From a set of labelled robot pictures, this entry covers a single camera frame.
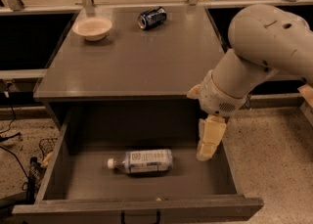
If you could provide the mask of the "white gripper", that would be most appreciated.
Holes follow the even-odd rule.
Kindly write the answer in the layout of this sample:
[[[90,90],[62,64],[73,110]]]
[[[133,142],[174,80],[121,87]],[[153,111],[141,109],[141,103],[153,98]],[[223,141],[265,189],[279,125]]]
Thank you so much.
[[[200,139],[196,157],[199,161],[207,161],[215,154],[226,131],[227,124],[223,117],[234,115],[246,102],[246,97],[234,98],[222,92],[215,85],[211,70],[200,84],[188,91],[187,97],[198,100],[204,112],[214,114],[199,121]]]

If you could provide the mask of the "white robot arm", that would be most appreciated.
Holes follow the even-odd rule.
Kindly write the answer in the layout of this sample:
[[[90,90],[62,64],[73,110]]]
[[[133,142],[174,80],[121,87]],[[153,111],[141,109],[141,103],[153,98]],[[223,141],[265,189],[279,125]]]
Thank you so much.
[[[226,119],[247,102],[249,92],[279,71],[301,78],[299,92],[312,101],[313,32],[305,19],[271,5],[247,6],[231,20],[228,40],[223,58],[187,93],[208,113],[199,121],[199,161],[213,157]]]

